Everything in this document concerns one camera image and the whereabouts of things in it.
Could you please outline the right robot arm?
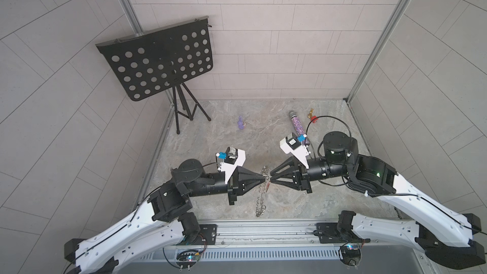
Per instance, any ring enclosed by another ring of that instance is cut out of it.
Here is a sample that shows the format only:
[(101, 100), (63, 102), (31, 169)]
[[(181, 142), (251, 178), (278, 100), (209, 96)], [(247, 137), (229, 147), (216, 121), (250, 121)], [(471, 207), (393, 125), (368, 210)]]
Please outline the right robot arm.
[(291, 134), (280, 141), (290, 157), (271, 171), (271, 183), (310, 194), (313, 181), (342, 178), (352, 191), (386, 202), (409, 217), (388, 220), (342, 211), (336, 231), (324, 235), (347, 244), (375, 239), (401, 244), (453, 270), (486, 264), (484, 247), (474, 240), (482, 232), (478, 216), (456, 213), (431, 199), (386, 162), (361, 155), (356, 139), (343, 132), (327, 133), (320, 144), (324, 153), (316, 159), (309, 158), (305, 139)]

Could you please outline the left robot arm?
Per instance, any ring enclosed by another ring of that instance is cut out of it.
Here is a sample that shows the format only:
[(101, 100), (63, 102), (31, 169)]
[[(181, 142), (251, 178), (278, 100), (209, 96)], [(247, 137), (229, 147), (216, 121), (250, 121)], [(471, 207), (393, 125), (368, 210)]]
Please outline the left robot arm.
[(231, 164), (216, 173), (205, 172), (196, 159), (171, 171), (171, 179), (155, 189), (124, 219), (89, 239), (65, 243), (66, 273), (117, 273), (144, 255), (182, 241), (193, 242), (200, 225), (191, 212), (191, 197), (226, 194), (233, 205), (266, 178)]

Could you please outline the metal disc with key rings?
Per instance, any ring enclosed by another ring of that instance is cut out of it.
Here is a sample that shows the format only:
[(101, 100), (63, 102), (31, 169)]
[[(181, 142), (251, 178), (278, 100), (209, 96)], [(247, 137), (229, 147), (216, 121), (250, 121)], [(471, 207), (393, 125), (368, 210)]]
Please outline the metal disc with key rings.
[(265, 181), (259, 185), (258, 189), (258, 197), (256, 200), (256, 217), (260, 217), (265, 213), (266, 206), (265, 206), (265, 194), (267, 192), (269, 179), (270, 179), (270, 170), (268, 166), (264, 166), (261, 170), (261, 174), (265, 177)]

